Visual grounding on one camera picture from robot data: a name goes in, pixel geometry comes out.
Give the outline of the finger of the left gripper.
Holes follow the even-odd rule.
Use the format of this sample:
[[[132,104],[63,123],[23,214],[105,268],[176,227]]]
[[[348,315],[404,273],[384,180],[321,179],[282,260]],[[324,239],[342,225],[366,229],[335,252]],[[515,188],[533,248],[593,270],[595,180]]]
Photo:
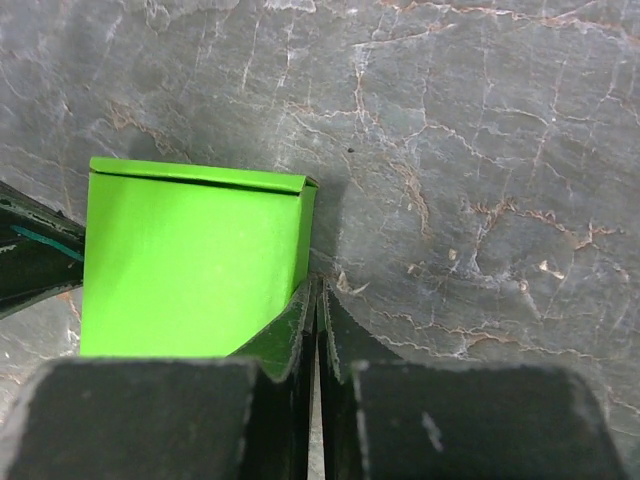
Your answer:
[[[83,283],[85,229],[1,184],[1,316]]]

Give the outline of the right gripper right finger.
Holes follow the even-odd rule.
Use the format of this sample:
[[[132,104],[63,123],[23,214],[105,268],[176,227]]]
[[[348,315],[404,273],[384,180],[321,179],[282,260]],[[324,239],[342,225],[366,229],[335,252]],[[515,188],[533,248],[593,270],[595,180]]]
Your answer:
[[[552,365],[413,363],[317,297],[330,479],[624,479],[597,400]]]

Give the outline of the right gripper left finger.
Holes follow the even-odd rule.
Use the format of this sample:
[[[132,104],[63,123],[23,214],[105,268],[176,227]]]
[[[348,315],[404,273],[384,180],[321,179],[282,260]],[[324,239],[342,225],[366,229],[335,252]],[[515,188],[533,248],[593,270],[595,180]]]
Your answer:
[[[64,358],[20,389],[5,479],[303,479],[316,281],[225,358]]]

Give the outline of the green paper box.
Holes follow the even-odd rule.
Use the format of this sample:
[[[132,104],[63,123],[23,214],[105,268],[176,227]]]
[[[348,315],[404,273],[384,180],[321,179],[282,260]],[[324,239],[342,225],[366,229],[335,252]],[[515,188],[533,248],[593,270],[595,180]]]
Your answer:
[[[92,158],[81,355],[236,351],[306,278],[317,190],[299,174]]]

